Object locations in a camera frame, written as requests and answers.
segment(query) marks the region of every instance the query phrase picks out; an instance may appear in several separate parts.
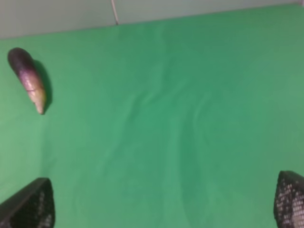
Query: eggplant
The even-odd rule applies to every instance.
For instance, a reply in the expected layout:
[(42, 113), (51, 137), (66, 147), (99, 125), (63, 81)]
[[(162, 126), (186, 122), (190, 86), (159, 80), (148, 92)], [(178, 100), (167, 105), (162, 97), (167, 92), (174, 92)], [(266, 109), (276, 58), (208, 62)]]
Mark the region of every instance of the eggplant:
[(43, 114), (47, 96), (32, 56), (26, 50), (16, 47), (9, 51), (8, 61), (38, 113)]

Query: white wall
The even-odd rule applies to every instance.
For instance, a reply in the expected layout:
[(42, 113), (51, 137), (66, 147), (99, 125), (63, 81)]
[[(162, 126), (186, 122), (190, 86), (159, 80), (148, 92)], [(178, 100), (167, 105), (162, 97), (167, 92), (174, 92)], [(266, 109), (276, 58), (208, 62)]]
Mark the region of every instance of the white wall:
[[(297, 0), (114, 0), (120, 23)], [(111, 0), (0, 0), (0, 38), (115, 24)]]

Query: purple eggplant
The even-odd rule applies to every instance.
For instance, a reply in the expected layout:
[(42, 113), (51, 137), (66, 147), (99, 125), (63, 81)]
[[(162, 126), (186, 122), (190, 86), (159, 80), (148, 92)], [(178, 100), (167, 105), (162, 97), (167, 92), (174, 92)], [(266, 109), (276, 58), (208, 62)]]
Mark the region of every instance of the purple eggplant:
[(43, 114), (47, 96), (33, 58), (26, 50), (16, 47), (9, 51), (8, 61), (28, 96), (34, 102), (38, 113)]

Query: green screen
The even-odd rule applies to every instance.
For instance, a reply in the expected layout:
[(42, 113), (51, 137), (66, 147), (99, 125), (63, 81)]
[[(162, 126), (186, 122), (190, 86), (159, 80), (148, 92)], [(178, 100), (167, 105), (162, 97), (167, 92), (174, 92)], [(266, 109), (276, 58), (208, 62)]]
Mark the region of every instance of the green screen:
[[(7, 63), (48, 77), (39, 115)], [(0, 201), (52, 180), (56, 228), (275, 228), (304, 174), (304, 9), (0, 41)]]

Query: green backdrop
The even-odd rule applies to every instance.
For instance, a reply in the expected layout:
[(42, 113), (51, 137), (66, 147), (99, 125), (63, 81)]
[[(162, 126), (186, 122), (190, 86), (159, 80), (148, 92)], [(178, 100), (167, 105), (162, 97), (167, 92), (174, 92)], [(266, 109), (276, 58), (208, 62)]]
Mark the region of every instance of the green backdrop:
[[(40, 62), (40, 116), (7, 63)], [(304, 174), (304, 9), (286, 5), (0, 41), (0, 201), (36, 177), (56, 228), (275, 228)]]

